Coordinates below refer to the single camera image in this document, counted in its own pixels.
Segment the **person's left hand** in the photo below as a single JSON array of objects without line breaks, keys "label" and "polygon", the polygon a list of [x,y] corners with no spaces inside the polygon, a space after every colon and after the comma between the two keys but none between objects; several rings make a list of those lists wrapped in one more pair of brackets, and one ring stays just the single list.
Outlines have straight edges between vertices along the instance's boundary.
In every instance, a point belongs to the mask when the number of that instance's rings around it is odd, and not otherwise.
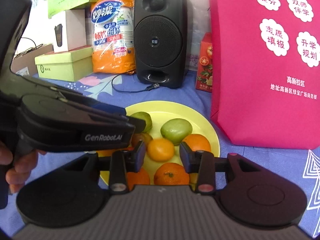
[{"label": "person's left hand", "polygon": [[[37,166],[39,155],[46,155],[42,150],[32,150],[14,161],[14,165],[6,172],[5,178],[9,184],[10,193],[15,194],[25,185],[32,170]],[[13,161],[10,150],[1,142],[1,165],[9,165]]]}]

